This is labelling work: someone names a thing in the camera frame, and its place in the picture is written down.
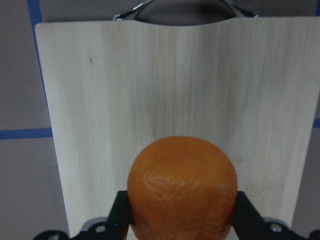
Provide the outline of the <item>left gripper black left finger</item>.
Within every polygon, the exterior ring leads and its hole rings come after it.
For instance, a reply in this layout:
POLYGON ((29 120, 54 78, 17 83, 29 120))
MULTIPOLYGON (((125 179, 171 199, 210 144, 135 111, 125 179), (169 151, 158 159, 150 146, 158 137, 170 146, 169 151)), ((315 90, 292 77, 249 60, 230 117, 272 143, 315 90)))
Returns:
POLYGON ((126 240, 132 222, 131 207, 126 190, 119 191, 106 221, 108 240, 126 240))

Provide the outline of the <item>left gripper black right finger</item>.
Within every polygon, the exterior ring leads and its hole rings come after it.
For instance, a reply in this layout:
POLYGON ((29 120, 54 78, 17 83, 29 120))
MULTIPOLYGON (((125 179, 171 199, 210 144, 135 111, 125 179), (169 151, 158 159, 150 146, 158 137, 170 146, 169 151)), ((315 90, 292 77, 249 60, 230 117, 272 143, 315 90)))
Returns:
POLYGON ((238 191, 232 226, 239 240, 265 240, 266 222, 243 191, 238 191))

